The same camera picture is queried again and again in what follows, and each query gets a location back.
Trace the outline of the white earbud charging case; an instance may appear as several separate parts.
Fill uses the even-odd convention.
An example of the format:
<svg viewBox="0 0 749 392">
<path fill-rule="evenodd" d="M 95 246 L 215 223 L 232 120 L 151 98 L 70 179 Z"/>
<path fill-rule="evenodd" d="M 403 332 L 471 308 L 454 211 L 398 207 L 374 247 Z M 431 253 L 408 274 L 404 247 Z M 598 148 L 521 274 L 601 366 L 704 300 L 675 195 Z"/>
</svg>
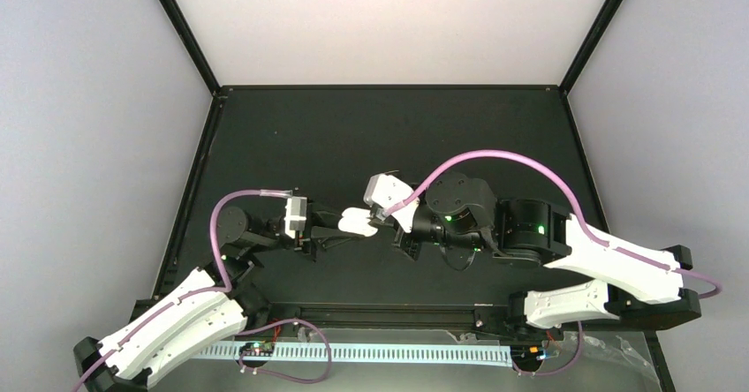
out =
<svg viewBox="0 0 749 392">
<path fill-rule="evenodd" d="M 337 227 L 346 233 L 362 237 L 372 237 L 378 232 L 378 229 L 370 224 L 371 221 L 371 214 L 368 209 L 348 207 L 342 212 Z"/>
</svg>

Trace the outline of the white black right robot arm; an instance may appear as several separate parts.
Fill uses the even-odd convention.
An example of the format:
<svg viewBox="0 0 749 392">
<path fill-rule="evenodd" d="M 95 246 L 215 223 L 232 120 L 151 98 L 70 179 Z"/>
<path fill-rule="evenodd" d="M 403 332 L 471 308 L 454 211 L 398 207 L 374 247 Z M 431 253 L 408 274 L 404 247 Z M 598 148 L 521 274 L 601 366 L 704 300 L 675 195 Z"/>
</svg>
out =
<svg viewBox="0 0 749 392">
<path fill-rule="evenodd" d="M 503 325 L 517 338 L 589 320 L 659 331 L 702 315 L 698 294 L 684 283 L 692 268 L 688 248 L 654 250 L 611 235 L 595 241 L 594 229 L 576 215 L 543 200 L 499 199 L 479 178 L 448 172 L 422 192 L 401 186 L 386 193 L 382 212 L 396 220 L 404 251 L 431 242 L 443 252 L 488 251 L 514 268 L 585 277 L 556 290 L 513 293 Z"/>
</svg>

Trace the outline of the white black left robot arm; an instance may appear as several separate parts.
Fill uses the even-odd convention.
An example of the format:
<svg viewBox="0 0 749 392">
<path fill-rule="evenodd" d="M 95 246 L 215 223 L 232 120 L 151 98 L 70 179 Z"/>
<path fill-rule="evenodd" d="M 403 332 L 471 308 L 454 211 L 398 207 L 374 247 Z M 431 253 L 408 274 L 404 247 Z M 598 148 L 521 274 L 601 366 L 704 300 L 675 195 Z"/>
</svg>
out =
<svg viewBox="0 0 749 392">
<path fill-rule="evenodd" d="M 315 208 L 290 191 L 244 190 L 218 201 L 209 218 L 212 261 L 144 313 L 103 339 L 86 337 L 73 349 L 79 378 L 73 390 L 148 391 L 167 374 L 226 338 L 279 332 L 287 325 L 320 329 L 297 317 L 271 320 L 271 304 L 254 288 L 261 263 L 231 256 L 244 243 L 262 250 L 314 250 L 329 238 L 363 239 L 378 229 L 368 210 Z"/>
</svg>

